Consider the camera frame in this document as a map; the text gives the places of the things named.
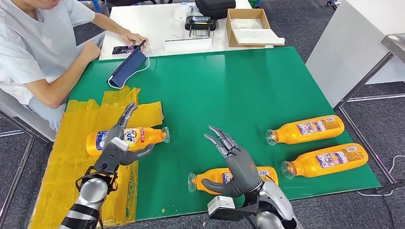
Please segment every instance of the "man's arm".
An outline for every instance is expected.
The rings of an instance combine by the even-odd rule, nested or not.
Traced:
[[[24,86],[45,106],[57,108],[76,85],[87,65],[99,55],[100,49],[86,42],[76,61],[58,79],[52,83],[45,79],[37,80],[25,83]]]
[[[115,21],[111,20],[104,14],[96,13],[92,23],[103,30],[111,31],[119,34],[122,39],[127,43],[127,45],[132,45],[132,41],[141,43],[143,40],[146,40],[145,44],[141,47],[143,50],[148,44],[148,39],[142,37],[139,34],[131,33],[131,31],[124,29],[122,26],[118,25]]]

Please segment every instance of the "black case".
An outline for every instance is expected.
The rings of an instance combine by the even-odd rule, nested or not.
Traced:
[[[204,16],[213,19],[226,18],[228,9],[236,7],[235,0],[195,0],[195,5]]]

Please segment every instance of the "metallic robot arm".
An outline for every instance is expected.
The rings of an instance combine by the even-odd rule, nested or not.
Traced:
[[[218,149],[231,171],[233,178],[226,184],[214,183],[203,179],[202,184],[209,190],[226,196],[245,195],[240,208],[222,208],[219,205],[209,216],[212,219],[239,221],[246,216],[256,215],[256,224],[260,229],[301,229],[294,216],[290,201],[273,182],[263,182],[249,153],[221,129],[209,126],[216,140],[210,135],[205,137]]]
[[[103,151],[86,174],[76,180],[79,197],[69,209],[59,229],[95,229],[100,217],[100,208],[106,196],[115,191],[114,182],[120,165],[132,164],[141,157],[148,155],[153,145],[135,152],[128,151],[123,141],[124,129],[132,112],[137,108],[130,103],[117,123],[108,131]]]

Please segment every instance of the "phone screen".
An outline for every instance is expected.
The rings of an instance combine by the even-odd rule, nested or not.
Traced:
[[[211,21],[211,17],[194,16],[192,20],[194,22],[209,22]]]
[[[131,54],[137,47],[137,45],[116,46],[113,49],[113,55]]]

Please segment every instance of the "green tabletop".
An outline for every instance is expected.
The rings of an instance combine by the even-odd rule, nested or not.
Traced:
[[[100,104],[103,92],[114,90],[106,80],[121,61],[91,63],[70,99],[95,99]],[[208,125],[232,136],[257,166],[274,167],[289,199],[380,185],[368,165],[315,178],[282,177],[282,161],[352,142],[345,131],[335,138],[303,144],[266,143],[269,128],[334,114],[293,47],[152,57],[150,67],[127,85],[141,89],[140,104],[162,102],[163,126],[171,133],[169,144],[157,144],[139,162],[136,220],[207,210],[213,196],[203,191],[190,193],[187,175],[225,166],[203,137],[209,133]]]

